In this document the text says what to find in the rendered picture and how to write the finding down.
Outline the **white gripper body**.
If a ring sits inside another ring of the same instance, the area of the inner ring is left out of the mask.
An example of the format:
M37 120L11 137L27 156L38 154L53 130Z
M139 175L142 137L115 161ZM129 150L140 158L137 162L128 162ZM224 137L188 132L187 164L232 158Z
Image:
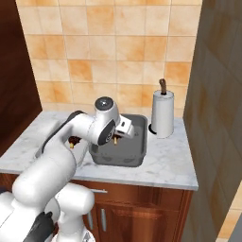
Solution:
M128 132L126 133L126 138L132 139L134 137L134 126L130 125Z

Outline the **dark brown tap, gold tips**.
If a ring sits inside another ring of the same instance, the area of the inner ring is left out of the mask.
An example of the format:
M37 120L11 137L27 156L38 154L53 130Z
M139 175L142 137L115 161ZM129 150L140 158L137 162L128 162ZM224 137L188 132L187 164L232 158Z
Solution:
M113 139L113 142L115 145L117 145L117 140L120 138L119 135L113 135L112 136L112 139ZM71 136L69 139L68 139L68 142L69 142L69 146L70 148L73 148L76 144L78 144L80 142L80 138L77 137L77 136Z

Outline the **grey sink basin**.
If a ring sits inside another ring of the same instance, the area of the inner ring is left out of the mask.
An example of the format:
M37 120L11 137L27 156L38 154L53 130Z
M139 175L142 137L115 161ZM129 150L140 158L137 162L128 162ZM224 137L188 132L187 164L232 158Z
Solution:
M134 137L119 138L104 146L90 145L89 152L96 164L137 167L147 153L147 118L140 114L125 114L134 126Z

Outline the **white paper towel roll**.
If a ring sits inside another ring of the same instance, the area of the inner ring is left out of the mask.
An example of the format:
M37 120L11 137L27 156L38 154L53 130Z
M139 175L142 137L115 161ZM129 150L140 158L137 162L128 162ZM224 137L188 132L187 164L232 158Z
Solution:
M153 93L151 130L159 139L170 136L174 131L174 94L160 90Z

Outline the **brown paper towel holder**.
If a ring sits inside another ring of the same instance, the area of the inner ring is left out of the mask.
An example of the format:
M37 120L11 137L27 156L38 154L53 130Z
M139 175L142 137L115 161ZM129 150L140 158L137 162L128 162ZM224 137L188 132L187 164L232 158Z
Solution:
M155 135L160 132L162 125L162 111L164 110L164 103L167 98L166 82L164 78L159 79L160 89L153 93L151 123L149 124L149 131Z

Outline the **brown wooden drawer front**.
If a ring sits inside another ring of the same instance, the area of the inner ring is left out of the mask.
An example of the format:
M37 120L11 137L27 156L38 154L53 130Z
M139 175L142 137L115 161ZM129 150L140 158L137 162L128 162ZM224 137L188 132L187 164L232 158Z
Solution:
M73 183L84 185L90 189L102 190L102 193L95 194L95 199L98 201L110 200L124 203L147 203L173 210L178 210L182 204L182 200L193 194L192 191L182 189L100 181L73 180Z

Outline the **brown wooden cupboard door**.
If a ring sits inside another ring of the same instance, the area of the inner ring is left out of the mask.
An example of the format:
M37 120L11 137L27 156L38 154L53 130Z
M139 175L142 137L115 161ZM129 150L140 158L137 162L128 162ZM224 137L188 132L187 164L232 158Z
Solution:
M105 209L107 231L103 232L100 210ZM128 204L96 205L100 242L181 242L178 211Z
M84 204L84 215L83 215L83 222L84 222L84 225L85 225L85 228L86 228L86 231L89 235L89 238L86 240L86 242L96 242L95 240L95 235L94 235L94 229L90 229L89 227L89 223L88 223L88 213L90 211L92 211L94 207L94 204L90 201L87 201L85 204Z

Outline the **dark wooden tall cupboard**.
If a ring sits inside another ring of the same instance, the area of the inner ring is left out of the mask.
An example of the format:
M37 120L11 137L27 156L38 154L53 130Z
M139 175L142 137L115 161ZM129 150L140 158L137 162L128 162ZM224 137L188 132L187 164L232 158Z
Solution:
M42 111L15 0L0 0L0 157Z

